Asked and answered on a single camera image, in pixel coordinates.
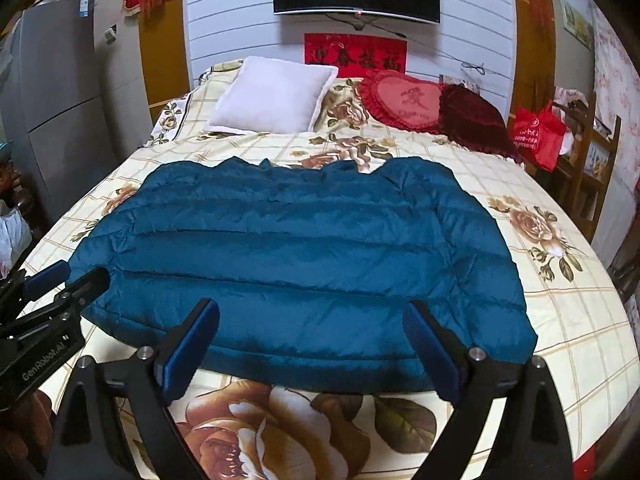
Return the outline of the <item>blue down jacket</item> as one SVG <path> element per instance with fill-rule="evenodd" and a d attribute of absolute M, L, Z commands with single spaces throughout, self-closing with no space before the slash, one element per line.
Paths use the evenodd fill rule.
<path fill-rule="evenodd" d="M 171 162 L 107 214 L 70 257 L 110 287 L 88 320 L 152 344 L 198 300 L 218 304 L 203 366 L 315 392 L 434 389 L 448 366 L 414 333 L 414 302 L 460 349 L 522 364 L 537 336 L 518 268 L 489 212 L 445 166 L 396 158 L 363 174 Z"/>

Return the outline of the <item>red shopping bag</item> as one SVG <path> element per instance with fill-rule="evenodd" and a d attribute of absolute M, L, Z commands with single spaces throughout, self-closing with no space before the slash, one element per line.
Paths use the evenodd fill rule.
<path fill-rule="evenodd" d="M 515 113 L 511 140 L 518 152 L 537 168 L 553 171 L 560 156 L 566 125 L 553 114 L 550 101 L 540 112 L 519 107 Z"/>

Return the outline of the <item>grey refrigerator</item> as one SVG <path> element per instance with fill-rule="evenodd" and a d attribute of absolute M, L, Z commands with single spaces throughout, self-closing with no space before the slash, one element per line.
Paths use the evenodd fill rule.
<path fill-rule="evenodd" d="M 93 0 L 43 0 L 1 48 L 1 118 L 15 168 L 53 224 L 116 167 L 94 50 Z"/>

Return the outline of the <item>wooden chair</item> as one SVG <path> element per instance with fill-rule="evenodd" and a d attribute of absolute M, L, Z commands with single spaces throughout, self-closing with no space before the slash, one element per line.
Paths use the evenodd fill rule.
<path fill-rule="evenodd" d="M 597 116 L 598 94 L 593 91 L 587 106 L 579 101 L 568 105 L 554 102 L 577 127 L 573 151 L 560 156 L 552 177 L 559 183 L 558 199 L 562 209 L 582 235 L 593 241 L 603 209 L 608 185 L 620 143 L 622 118 L 614 117 L 612 126 Z"/>

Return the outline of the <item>floral plaid bed sheet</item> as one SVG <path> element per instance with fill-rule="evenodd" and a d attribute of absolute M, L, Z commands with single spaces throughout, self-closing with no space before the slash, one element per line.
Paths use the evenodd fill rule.
<path fill-rule="evenodd" d="M 371 118 L 355 81 L 338 80 L 318 124 L 291 134 L 209 132 L 205 116 L 239 71 L 213 67 L 189 102 L 160 116 L 152 138 L 52 226 L 25 261 L 36 272 L 72 251 L 164 162 L 213 166 L 230 157 L 281 167 L 320 169 L 351 160 L 361 171 L 387 159 L 419 156 L 447 166 L 490 212 L 524 287 L 537 348 L 551 366 L 565 411 L 579 479 L 618 463 L 637 429 L 639 358 L 634 330 L 611 278 L 578 227 L 510 159 L 477 153 L 444 136 L 390 128 Z"/>

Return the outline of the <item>red heart-shaped pillow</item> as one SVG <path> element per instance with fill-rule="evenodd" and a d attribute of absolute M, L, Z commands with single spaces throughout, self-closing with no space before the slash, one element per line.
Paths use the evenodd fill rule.
<path fill-rule="evenodd" d="M 358 84 L 367 112 L 383 125 L 418 133 L 437 132 L 442 85 L 395 72 L 369 72 Z"/>

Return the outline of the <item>red Chinese banner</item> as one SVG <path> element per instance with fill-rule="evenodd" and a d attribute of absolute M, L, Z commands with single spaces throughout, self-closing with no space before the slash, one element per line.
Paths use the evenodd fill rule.
<path fill-rule="evenodd" d="M 404 74 L 408 47 L 405 40 L 351 34 L 306 34 L 307 65 L 331 65 L 338 78 L 361 78 L 369 72 L 394 70 Z"/>

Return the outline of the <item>white square pillow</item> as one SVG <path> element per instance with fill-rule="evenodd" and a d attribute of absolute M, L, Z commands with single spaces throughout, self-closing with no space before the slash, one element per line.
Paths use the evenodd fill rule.
<path fill-rule="evenodd" d="M 231 134 L 311 131 L 337 75 L 333 65 L 249 56 L 217 101 L 204 130 Z"/>

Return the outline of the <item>dark red fuzzy pillow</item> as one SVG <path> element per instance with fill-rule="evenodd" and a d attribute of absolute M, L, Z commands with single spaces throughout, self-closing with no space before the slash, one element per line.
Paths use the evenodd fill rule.
<path fill-rule="evenodd" d="M 517 164 L 523 161 L 492 104 L 461 84 L 444 84 L 440 90 L 440 134 L 474 152 L 510 158 Z"/>

